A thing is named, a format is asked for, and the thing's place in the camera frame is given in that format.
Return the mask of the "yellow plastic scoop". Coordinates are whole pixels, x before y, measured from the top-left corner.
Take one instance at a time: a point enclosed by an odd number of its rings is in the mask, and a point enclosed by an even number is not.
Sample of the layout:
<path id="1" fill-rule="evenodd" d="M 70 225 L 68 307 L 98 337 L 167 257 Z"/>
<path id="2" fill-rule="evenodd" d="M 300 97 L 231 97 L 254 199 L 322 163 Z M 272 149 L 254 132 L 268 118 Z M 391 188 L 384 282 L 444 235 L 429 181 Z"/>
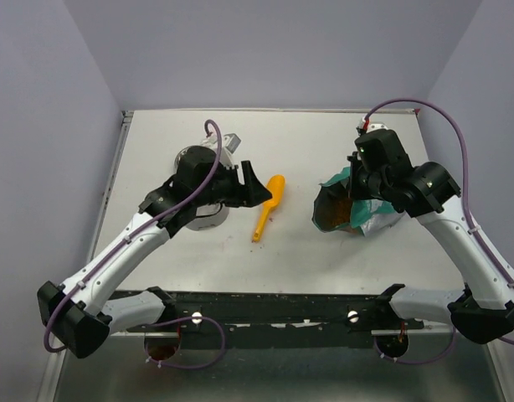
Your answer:
<path id="1" fill-rule="evenodd" d="M 280 205 L 285 191 L 285 177 L 279 174 L 273 176 L 267 183 L 266 188 L 271 193 L 271 199 L 263 203 L 263 209 L 252 236 L 254 243 L 261 241 L 270 213 Z"/>

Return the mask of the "green pet food bag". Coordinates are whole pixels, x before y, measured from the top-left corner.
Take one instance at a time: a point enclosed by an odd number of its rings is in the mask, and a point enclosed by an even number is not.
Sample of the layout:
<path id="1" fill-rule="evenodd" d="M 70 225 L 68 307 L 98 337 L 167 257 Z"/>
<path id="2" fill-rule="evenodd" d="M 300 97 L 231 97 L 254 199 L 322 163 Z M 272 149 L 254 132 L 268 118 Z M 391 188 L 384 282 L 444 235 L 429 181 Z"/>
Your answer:
<path id="1" fill-rule="evenodd" d="M 323 233 L 348 232 L 353 235 L 374 235 L 382 229 L 388 229 L 401 220 L 404 213 L 397 213 L 391 203 L 376 199 L 353 200 L 350 225 L 344 229 L 326 231 L 321 226 L 324 208 L 333 198 L 350 198 L 347 182 L 350 168 L 344 167 L 324 183 L 313 203 L 312 223 Z"/>

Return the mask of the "brown pet food kibble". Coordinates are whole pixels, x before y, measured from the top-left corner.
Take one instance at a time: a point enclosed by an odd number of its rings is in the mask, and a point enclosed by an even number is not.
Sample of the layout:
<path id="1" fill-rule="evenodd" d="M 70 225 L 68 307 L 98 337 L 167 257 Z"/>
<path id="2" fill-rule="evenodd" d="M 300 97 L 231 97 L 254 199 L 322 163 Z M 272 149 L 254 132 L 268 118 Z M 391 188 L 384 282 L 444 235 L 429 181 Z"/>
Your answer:
<path id="1" fill-rule="evenodd" d="M 350 225 L 353 201 L 350 198 L 333 198 L 324 208 L 321 226 L 326 231 L 344 229 Z"/>

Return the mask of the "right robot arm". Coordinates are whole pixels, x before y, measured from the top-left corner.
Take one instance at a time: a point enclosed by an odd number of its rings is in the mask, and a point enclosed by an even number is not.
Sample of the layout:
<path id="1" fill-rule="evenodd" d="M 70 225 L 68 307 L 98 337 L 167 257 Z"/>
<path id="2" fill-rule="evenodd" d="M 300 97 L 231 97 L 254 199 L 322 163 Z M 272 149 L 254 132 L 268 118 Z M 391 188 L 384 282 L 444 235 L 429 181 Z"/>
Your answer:
<path id="1" fill-rule="evenodd" d="M 348 157 L 348 192 L 355 200 L 391 203 L 416 219 L 438 241 L 461 274 L 463 289 L 434 291 L 400 286 L 374 307 L 385 328 L 409 319 L 453 326 L 474 343 L 486 344 L 514 331 L 514 269 L 481 238 L 463 210 L 465 194 L 437 162 L 410 162 L 395 131 L 363 129 Z"/>

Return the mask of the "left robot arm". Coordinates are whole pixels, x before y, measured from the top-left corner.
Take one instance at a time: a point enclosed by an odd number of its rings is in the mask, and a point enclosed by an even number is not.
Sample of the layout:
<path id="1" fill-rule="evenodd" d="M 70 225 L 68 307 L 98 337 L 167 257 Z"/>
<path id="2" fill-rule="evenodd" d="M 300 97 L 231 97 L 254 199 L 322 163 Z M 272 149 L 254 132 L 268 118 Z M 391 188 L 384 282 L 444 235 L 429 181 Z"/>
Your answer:
<path id="1" fill-rule="evenodd" d="M 271 199 L 248 161 L 222 164 L 218 152 L 188 147 L 175 173 L 141 202 L 126 227 L 93 260 L 56 285 L 37 291 L 46 333 L 76 358 L 95 352 L 113 333 L 141 324 L 167 330 L 175 311 L 157 289 L 112 299 L 116 288 L 157 248 L 209 205 L 253 208 Z"/>

